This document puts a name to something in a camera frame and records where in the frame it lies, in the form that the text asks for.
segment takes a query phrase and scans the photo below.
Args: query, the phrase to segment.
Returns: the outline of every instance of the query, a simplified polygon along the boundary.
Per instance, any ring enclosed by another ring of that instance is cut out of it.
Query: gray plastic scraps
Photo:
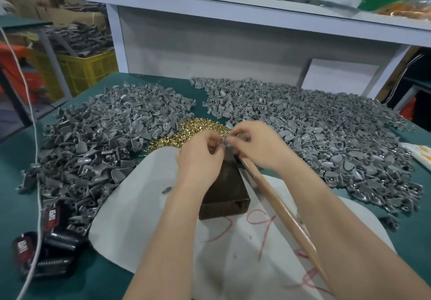
[[[412,130],[376,100],[345,93],[302,90],[253,79],[192,78],[205,89],[203,106],[233,128],[243,120],[271,125],[332,188],[383,206],[389,213],[418,209],[422,187],[410,181],[410,154],[385,125]]]
[[[132,155],[171,136],[194,117],[192,99],[157,85],[105,88],[81,106],[59,109],[44,128],[39,162],[23,171],[21,191],[36,178],[44,207],[63,199],[74,211],[68,227],[87,232],[98,208],[136,166]]]

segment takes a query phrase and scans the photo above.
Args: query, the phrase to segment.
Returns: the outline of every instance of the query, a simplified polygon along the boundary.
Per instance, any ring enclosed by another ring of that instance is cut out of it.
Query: bag of brass parts
[[[379,8],[376,13],[416,20],[431,20],[431,2],[429,0],[400,0]]]

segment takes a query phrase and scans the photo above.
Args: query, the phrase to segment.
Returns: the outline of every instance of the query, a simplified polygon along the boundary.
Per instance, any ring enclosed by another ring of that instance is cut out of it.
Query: green table
[[[188,80],[136,74],[114,73],[100,81],[64,107],[80,104],[90,96],[102,93],[105,87],[130,84],[155,83],[164,87],[174,87],[178,93],[196,99],[194,113],[197,117],[214,119],[201,106],[207,98],[204,90],[192,87]],[[37,123],[39,144],[42,144],[41,129],[46,123],[55,121],[54,113]],[[431,135],[418,128],[414,134],[404,132],[401,136],[408,142],[420,140],[420,144],[431,145]],[[35,230],[37,205],[36,193],[18,194],[15,188],[21,183],[20,171],[26,169],[35,157],[33,128],[27,128],[0,145],[0,172],[2,213],[0,240],[0,290],[2,299],[14,299],[22,286],[12,260],[11,241],[20,233]],[[431,174],[422,166],[416,165],[413,180],[425,186],[431,184]],[[431,197],[425,193],[420,202],[421,210],[411,217],[400,217],[397,233],[388,232],[399,255],[431,285]],[[132,278],[132,274],[110,263],[94,250],[88,249],[79,259],[77,272],[70,278],[34,281],[26,299],[121,299]]]

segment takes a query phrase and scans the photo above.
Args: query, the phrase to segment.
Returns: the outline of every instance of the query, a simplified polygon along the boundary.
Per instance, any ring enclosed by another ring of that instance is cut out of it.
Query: yellow crate
[[[51,100],[62,99],[64,97],[63,91],[48,56],[43,52],[29,49],[29,60],[43,78]],[[118,72],[114,50],[89,58],[57,55],[57,60],[69,86],[70,93],[74,97],[111,73]]]

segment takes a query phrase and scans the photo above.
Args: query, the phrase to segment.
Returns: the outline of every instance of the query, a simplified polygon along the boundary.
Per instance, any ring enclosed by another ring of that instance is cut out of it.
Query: white wire
[[[15,59],[16,66],[19,70],[19,73],[21,74],[22,80],[24,81],[25,93],[27,95],[27,100],[29,101],[31,121],[33,122],[33,128],[35,129],[35,148],[36,148],[35,163],[37,163],[37,153],[39,152],[39,149],[37,146],[36,120],[35,120],[35,114],[33,113],[33,107],[31,106],[29,85],[27,83],[27,80],[25,79],[24,73],[22,72],[21,66],[19,65],[18,57],[16,57],[16,53],[14,52],[14,50],[13,50],[13,48],[9,42],[9,39],[7,38],[7,35],[4,32],[2,27],[0,27],[0,31],[1,31],[1,34],[3,35],[4,40],[6,41],[8,47],[10,49],[10,51],[12,52],[13,58]],[[39,182],[39,179],[37,179],[37,211],[38,211],[38,213],[37,213],[36,252],[35,252],[35,256],[33,257],[33,261],[31,262],[30,270],[29,270],[29,273],[27,275],[27,278],[25,279],[24,285],[22,286],[22,289],[19,292],[19,295],[16,298],[16,300],[21,300],[25,296],[25,293],[27,292],[27,289],[29,288],[29,285],[31,283],[33,275],[35,274],[37,261],[39,260],[40,249],[42,247],[42,201],[40,199],[40,182]]]
[[[407,69],[410,67],[411,64],[415,63],[418,59],[421,59],[424,56],[424,54],[419,54],[416,57],[414,57],[409,63],[406,65],[400,76],[398,77],[398,80],[396,82],[396,85],[393,87],[391,93],[389,94],[389,97],[386,99],[384,104],[387,104],[394,96],[396,89],[398,88],[398,85],[400,84],[404,74],[407,72]]]

